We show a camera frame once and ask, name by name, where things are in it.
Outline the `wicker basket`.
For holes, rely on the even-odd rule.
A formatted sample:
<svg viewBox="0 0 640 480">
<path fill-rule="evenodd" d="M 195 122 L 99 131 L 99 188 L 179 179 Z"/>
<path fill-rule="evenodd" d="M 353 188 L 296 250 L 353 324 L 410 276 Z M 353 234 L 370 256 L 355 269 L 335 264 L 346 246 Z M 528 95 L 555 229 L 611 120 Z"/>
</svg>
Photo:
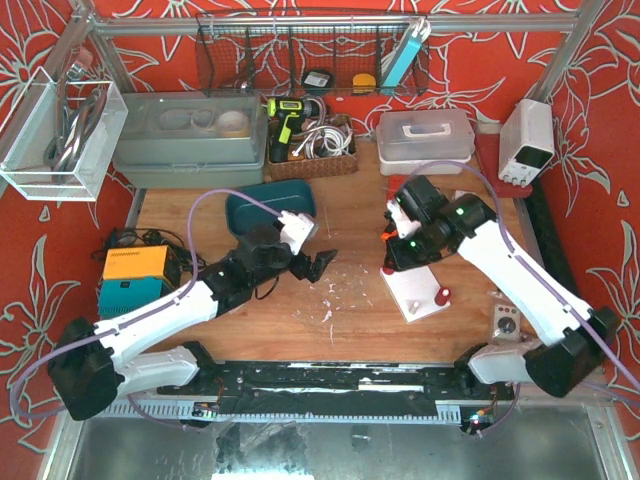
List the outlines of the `wicker basket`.
<svg viewBox="0 0 640 480">
<path fill-rule="evenodd" d="M 272 181 L 313 178 L 325 178 L 350 175 L 358 171 L 358 158 L 355 139 L 352 139 L 348 153 L 340 156 L 320 158 L 303 158 L 300 160 L 288 160 L 282 163 L 271 161 L 270 147 L 267 147 L 265 164 Z"/>
</svg>

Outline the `green yellow cordless drill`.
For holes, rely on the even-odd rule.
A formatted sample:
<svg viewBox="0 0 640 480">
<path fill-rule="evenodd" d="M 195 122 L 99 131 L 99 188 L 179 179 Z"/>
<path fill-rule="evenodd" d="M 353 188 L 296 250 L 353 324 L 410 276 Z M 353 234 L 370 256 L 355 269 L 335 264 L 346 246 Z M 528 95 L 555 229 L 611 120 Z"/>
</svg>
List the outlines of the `green yellow cordless drill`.
<svg viewBox="0 0 640 480">
<path fill-rule="evenodd" d="M 282 163 L 288 158 L 289 145 L 294 134 L 302 131 L 308 118 L 317 118 L 321 105 L 315 99 L 272 97 L 267 101 L 267 114 L 277 121 L 277 128 L 270 140 L 270 161 Z"/>
</svg>

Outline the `clear acrylic box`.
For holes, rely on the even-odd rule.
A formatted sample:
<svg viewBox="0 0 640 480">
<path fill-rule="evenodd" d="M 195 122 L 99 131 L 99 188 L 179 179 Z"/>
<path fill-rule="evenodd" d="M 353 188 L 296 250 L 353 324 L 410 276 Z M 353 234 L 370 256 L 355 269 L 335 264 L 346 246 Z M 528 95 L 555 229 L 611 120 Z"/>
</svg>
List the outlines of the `clear acrylic box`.
<svg viewBox="0 0 640 480">
<path fill-rule="evenodd" d="M 30 201 L 95 202 L 128 108 L 111 80 L 38 68 L 1 125 L 1 179 Z"/>
</svg>

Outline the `beige control box with knob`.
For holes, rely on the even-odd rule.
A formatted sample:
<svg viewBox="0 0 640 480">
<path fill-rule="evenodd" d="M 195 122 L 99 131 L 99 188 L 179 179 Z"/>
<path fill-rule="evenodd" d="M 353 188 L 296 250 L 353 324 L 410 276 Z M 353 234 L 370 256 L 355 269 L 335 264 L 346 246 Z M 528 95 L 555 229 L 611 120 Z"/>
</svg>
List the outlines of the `beige control box with knob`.
<svg viewBox="0 0 640 480">
<path fill-rule="evenodd" d="M 495 303 L 491 338 L 495 342 L 517 342 L 521 333 L 521 312 L 515 306 Z"/>
</svg>

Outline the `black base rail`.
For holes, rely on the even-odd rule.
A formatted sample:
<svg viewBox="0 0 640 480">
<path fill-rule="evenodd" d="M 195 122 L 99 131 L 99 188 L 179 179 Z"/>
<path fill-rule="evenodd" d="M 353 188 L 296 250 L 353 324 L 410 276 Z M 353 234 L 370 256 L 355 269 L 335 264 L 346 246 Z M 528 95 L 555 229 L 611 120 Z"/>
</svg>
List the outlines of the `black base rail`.
<svg viewBox="0 0 640 480">
<path fill-rule="evenodd" d="M 160 395 L 210 397 L 224 414 L 430 416 L 438 404 L 492 407 L 503 384 L 466 379 L 452 364 L 218 361 Z"/>
</svg>

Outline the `orange black screwdriver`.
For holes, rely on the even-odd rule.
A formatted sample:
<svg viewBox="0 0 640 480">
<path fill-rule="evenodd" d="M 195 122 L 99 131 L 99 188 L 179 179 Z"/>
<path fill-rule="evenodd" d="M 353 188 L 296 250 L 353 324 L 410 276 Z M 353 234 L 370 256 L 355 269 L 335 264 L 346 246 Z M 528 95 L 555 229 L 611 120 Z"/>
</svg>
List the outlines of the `orange black screwdriver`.
<svg viewBox="0 0 640 480">
<path fill-rule="evenodd" d="M 387 242 L 389 239 L 396 237 L 397 236 L 397 231 L 393 230 L 391 232 L 383 232 L 381 234 L 381 239 L 383 242 Z"/>
</svg>

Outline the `orange teal device box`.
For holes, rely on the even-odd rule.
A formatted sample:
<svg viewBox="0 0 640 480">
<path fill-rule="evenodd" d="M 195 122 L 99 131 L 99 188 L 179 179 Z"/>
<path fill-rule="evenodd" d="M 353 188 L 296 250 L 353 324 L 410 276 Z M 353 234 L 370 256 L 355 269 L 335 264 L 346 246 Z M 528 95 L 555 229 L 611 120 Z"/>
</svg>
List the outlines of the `orange teal device box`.
<svg viewBox="0 0 640 480">
<path fill-rule="evenodd" d="M 131 312 L 179 286 L 180 262 L 167 245 L 115 248 L 107 252 L 98 300 L 101 318 Z"/>
</svg>

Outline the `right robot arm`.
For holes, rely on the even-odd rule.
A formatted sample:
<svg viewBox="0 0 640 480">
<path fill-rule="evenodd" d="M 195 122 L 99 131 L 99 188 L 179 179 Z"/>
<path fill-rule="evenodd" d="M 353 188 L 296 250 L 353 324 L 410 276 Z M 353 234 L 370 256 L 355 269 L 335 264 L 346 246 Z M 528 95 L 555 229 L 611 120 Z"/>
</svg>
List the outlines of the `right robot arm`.
<svg viewBox="0 0 640 480">
<path fill-rule="evenodd" d="M 415 270 L 459 255 L 519 309 L 536 340 L 468 350 L 467 367 L 484 384 L 533 383 L 562 398 L 610 354 L 619 320 L 563 287 L 506 231 L 498 212 L 466 193 L 448 200 L 424 176 L 407 179 L 386 204 L 384 267 Z"/>
</svg>

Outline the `white peg base plate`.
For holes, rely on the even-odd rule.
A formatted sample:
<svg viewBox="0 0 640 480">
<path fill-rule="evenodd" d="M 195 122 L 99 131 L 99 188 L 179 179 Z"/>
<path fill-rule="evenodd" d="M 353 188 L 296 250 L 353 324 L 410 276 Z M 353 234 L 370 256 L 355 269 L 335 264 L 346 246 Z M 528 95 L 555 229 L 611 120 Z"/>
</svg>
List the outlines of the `white peg base plate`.
<svg viewBox="0 0 640 480">
<path fill-rule="evenodd" d="M 407 323 L 421 320 L 451 306 L 451 297 L 445 306 L 434 303 L 436 293 L 444 286 L 440 285 L 428 266 L 394 272 L 392 275 L 384 274 L 381 268 L 380 275 Z"/>
</svg>

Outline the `black tape measure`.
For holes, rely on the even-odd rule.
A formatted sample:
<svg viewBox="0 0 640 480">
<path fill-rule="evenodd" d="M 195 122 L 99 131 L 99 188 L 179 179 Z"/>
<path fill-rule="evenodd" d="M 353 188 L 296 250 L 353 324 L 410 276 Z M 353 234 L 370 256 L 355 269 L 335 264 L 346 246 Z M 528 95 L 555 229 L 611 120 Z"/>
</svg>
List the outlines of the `black tape measure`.
<svg viewBox="0 0 640 480">
<path fill-rule="evenodd" d="M 307 70 L 301 79 L 303 90 L 309 95 L 324 96 L 334 84 L 334 76 L 325 69 Z"/>
</svg>

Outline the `teal plastic tray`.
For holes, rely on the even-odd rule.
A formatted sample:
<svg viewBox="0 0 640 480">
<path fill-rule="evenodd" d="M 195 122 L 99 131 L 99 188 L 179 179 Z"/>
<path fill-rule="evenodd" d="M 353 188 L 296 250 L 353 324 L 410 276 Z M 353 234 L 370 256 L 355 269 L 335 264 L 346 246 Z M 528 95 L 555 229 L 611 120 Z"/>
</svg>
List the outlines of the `teal plastic tray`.
<svg viewBox="0 0 640 480">
<path fill-rule="evenodd" d="M 313 218 L 317 215 L 313 191 L 305 180 L 289 179 L 252 185 L 240 189 L 240 192 L 276 211 L 305 213 Z M 267 211 L 233 195 L 226 199 L 225 215 L 228 230 L 234 236 L 244 235 L 255 225 L 276 220 Z"/>
</svg>

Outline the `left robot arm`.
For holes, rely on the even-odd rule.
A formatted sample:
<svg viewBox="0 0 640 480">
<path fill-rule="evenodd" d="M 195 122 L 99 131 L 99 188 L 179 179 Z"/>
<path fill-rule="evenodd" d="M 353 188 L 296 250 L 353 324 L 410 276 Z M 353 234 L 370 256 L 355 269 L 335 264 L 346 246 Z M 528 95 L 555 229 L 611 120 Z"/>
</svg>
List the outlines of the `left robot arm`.
<svg viewBox="0 0 640 480">
<path fill-rule="evenodd" d="M 212 359 L 199 342 L 156 353 L 151 347 L 239 308 L 261 285 L 285 273 L 317 282 L 337 252 L 314 257 L 303 252 L 316 230 L 310 216 L 283 211 L 275 222 L 254 226 L 234 249 L 174 292 L 111 319 L 71 321 L 47 363 L 71 418 L 90 419 L 116 399 L 140 391 L 208 381 Z"/>
</svg>

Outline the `white power supply unit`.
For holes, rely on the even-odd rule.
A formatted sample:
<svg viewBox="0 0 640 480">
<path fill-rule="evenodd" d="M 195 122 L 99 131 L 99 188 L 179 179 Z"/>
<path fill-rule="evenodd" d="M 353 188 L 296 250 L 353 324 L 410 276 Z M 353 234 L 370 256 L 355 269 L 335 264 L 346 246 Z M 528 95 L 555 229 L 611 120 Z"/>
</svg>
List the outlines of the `white power supply unit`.
<svg viewBox="0 0 640 480">
<path fill-rule="evenodd" d="M 522 99 L 499 133 L 498 178 L 524 188 L 554 155 L 551 106 Z"/>
</svg>

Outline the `red tray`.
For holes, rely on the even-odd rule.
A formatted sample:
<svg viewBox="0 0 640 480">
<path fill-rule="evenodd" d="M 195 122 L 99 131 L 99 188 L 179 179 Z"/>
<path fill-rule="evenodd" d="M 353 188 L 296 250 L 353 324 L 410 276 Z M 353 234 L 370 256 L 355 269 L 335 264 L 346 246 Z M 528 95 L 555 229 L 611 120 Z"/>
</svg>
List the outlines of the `red tray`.
<svg viewBox="0 0 640 480">
<path fill-rule="evenodd" d="M 488 179 L 499 198 L 524 199 L 533 193 L 531 185 L 514 186 L 498 178 L 498 134 L 477 134 L 475 136 L 475 154 L 482 174 Z"/>
</svg>

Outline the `orange cube power socket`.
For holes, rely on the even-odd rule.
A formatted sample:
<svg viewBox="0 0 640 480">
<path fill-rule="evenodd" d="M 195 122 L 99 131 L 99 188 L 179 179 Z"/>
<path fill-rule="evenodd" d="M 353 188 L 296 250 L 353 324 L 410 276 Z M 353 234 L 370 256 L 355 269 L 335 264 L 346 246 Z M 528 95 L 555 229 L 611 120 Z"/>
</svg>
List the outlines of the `orange cube power socket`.
<svg viewBox="0 0 640 480">
<path fill-rule="evenodd" d="M 388 181 L 388 193 L 394 195 L 400 187 L 404 184 L 407 177 L 404 175 L 392 175 Z"/>
</svg>

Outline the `white plastic storage box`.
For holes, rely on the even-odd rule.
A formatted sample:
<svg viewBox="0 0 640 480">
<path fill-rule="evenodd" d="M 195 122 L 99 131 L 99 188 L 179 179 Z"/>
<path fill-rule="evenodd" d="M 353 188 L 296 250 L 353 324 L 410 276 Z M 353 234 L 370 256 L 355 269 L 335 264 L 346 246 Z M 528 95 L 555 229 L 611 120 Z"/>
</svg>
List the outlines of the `white plastic storage box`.
<svg viewBox="0 0 640 480">
<path fill-rule="evenodd" d="M 461 109 L 386 112 L 376 141 L 384 176 L 408 175 L 425 163 L 436 164 L 430 175 L 458 174 L 475 152 L 475 134 Z"/>
</svg>

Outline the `blue white book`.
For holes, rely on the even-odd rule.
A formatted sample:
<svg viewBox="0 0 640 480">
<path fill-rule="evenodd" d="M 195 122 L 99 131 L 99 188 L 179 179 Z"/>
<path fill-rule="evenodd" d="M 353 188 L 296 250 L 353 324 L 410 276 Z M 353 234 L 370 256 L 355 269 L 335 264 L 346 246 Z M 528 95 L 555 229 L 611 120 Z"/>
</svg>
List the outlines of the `blue white book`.
<svg viewBox="0 0 640 480">
<path fill-rule="evenodd" d="M 394 92 L 431 31 L 431 23 L 426 17 L 409 22 L 397 46 L 381 60 L 380 91 L 383 94 Z"/>
</svg>

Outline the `yellow tape measure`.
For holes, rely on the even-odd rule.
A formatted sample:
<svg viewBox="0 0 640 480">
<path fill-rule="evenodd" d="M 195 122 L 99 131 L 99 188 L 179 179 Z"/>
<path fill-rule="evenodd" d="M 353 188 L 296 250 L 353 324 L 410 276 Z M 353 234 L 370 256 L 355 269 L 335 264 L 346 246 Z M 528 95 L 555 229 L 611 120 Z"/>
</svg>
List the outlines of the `yellow tape measure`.
<svg viewBox="0 0 640 480">
<path fill-rule="evenodd" d="M 352 77 L 352 94 L 368 95 L 373 93 L 377 88 L 377 82 L 374 75 L 369 73 L 358 73 Z"/>
</svg>

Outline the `grey plastic storage box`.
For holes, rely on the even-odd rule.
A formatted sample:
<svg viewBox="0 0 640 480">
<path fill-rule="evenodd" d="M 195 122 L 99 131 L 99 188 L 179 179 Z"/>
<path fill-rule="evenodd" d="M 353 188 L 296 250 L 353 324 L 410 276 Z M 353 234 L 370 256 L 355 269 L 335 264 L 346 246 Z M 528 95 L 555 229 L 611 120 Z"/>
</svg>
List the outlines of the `grey plastic storage box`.
<svg viewBox="0 0 640 480">
<path fill-rule="evenodd" d="M 257 96 L 131 93 L 113 167 L 136 188 L 235 188 L 264 181 L 268 119 Z"/>
</svg>

